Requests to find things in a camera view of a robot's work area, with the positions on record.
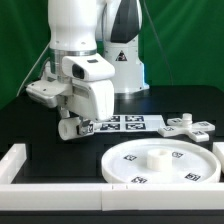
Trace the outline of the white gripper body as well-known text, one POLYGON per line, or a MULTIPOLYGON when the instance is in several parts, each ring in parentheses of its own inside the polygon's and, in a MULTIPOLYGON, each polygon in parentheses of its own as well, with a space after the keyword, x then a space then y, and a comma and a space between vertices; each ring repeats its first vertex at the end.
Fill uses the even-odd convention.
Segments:
POLYGON ((106 121, 114 112, 114 87, 110 80, 60 83, 39 80, 26 88, 29 97, 48 108, 60 106, 94 122, 106 121))

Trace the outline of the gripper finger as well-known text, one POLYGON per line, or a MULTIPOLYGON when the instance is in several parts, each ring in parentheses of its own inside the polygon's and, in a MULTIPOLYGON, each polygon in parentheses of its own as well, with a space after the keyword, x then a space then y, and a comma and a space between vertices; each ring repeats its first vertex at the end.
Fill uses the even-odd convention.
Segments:
POLYGON ((62 119, 67 119, 70 117, 70 112, 67 109, 62 107, 59 108, 59 114, 62 119))
POLYGON ((91 120, 80 117, 80 123, 78 125, 78 134, 81 136, 92 135, 94 133, 94 124, 91 120))

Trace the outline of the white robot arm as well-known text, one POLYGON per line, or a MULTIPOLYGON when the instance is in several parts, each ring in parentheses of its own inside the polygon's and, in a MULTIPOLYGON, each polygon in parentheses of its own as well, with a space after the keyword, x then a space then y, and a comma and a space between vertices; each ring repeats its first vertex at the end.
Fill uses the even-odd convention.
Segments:
POLYGON ((109 120, 114 97, 149 85, 138 55, 139 0, 48 0, 49 61, 30 83, 30 98, 61 116, 58 132, 70 140, 109 120))

